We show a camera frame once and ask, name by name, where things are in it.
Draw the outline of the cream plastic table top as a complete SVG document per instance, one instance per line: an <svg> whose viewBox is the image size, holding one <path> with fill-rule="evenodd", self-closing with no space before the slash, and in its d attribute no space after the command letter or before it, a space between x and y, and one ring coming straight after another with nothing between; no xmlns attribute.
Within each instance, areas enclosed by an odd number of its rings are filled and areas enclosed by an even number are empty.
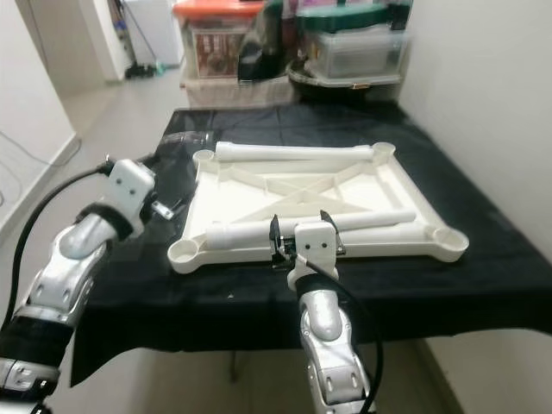
<svg viewBox="0 0 552 414"><path fill-rule="evenodd" d="M193 273L201 266L260 263L271 260L271 243L214 251L205 230L212 224L267 221L272 216L293 218L334 216L370 210L414 210L425 226L425 243L344 245L346 259L429 256L453 263L469 248L469 237L446 224L415 185L389 142L371 145L370 160L299 160L227 162L216 150L192 157L197 169L196 192L185 224L166 256L176 273Z"/></svg>

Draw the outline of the clear plastic bag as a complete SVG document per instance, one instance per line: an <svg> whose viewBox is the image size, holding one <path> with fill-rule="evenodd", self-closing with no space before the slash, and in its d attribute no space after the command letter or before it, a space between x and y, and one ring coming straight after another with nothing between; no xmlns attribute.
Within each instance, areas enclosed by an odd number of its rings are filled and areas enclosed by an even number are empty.
<svg viewBox="0 0 552 414"><path fill-rule="evenodd" d="M217 138L210 131L182 131L163 135L158 143L157 153L196 153L198 150L212 150Z"/></svg>

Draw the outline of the black tablecloth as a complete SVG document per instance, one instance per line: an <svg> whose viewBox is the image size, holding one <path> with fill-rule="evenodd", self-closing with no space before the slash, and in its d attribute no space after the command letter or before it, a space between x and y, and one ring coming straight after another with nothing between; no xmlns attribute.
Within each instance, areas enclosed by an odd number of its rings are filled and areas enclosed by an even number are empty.
<svg viewBox="0 0 552 414"><path fill-rule="evenodd" d="M176 110L161 138L182 131L261 145L394 143L415 185L472 245L455 263L394 257L342 264L342 283L371 312L382 338L403 342L493 329L552 336L552 245L501 212L394 103ZM171 204L192 193L193 154L158 153L158 190ZM295 297L284 277L268 261L176 273L166 252L182 229L182 218L152 221L141 237L110 254L72 339L72 383L133 348L299 348Z"/></svg>

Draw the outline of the beige covered bench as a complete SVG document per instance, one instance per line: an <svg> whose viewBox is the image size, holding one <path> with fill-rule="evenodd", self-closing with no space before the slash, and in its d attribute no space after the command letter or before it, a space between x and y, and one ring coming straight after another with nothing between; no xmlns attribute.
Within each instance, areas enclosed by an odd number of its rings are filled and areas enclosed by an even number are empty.
<svg viewBox="0 0 552 414"><path fill-rule="evenodd" d="M287 78L238 82L233 78L183 79L181 90L191 108L265 108L291 105L299 94Z"/></svg>

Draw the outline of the black round basin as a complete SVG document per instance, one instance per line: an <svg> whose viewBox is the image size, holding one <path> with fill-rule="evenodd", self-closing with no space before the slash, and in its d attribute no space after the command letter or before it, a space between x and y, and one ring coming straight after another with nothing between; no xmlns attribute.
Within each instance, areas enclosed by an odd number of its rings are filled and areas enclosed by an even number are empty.
<svg viewBox="0 0 552 414"><path fill-rule="evenodd" d="M286 72L301 100L315 104L360 105L367 102L372 93L386 91L402 79L397 72L366 78L323 78L312 75L298 64L291 64Z"/></svg>

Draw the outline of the black mop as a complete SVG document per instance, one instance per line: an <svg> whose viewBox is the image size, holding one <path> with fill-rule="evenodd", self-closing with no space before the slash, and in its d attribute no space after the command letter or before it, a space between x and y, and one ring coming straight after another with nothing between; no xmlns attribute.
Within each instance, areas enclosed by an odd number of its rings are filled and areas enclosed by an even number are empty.
<svg viewBox="0 0 552 414"><path fill-rule="evenodd" d="M126 25L134 55L134 64L126 71L126 78L155 78L161 75L160 63L155 58L155 51L146 33L143 32L138 17L134 15L125 0L117 2L121 8L123 23Z"/></svg>

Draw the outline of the orange lid storage box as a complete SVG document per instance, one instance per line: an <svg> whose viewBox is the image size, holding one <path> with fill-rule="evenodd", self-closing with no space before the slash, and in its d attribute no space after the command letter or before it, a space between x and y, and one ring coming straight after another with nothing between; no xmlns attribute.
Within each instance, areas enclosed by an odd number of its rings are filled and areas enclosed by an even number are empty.
<svg viewBox="0 0 552 414"><path fill-rule="evenodd" d="M236 78L243 40L263 7L264 0L178 0L172 12L190 53L190 78Z"/></svg>

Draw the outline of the green lid storage box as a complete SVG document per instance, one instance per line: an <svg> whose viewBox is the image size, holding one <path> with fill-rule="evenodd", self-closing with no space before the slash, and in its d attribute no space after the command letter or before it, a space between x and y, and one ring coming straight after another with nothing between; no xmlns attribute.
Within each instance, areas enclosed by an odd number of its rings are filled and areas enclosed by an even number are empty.
<svg viewBox="0 0 552 414"><path fill-rule="evenodd" d="M398 72L411 0L331 0L295 12L303 68L313 78L382 78Z"/></svg>

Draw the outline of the white appliance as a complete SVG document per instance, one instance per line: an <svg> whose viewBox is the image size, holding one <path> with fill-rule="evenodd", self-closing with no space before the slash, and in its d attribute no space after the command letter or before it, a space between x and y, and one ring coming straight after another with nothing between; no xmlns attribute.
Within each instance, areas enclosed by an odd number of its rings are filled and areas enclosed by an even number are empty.
<svg viewBox="0 0 552 414"><path fill-rule="evenodd" d="M122 0L123 19L141 66L178 67L183 60L181 25L173 14L177 0Z"/></svg>

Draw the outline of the black bag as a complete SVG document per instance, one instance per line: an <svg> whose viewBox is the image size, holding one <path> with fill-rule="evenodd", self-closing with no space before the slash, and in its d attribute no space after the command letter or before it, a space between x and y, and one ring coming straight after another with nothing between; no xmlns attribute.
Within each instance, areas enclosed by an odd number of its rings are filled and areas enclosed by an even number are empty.
<svg viewBox="0 0 552 414"><path fill-rule="evenodd" d="M238 48L237 80L263 82L279 78L286 66L283 43L285 0L264 0Z"/></svg>

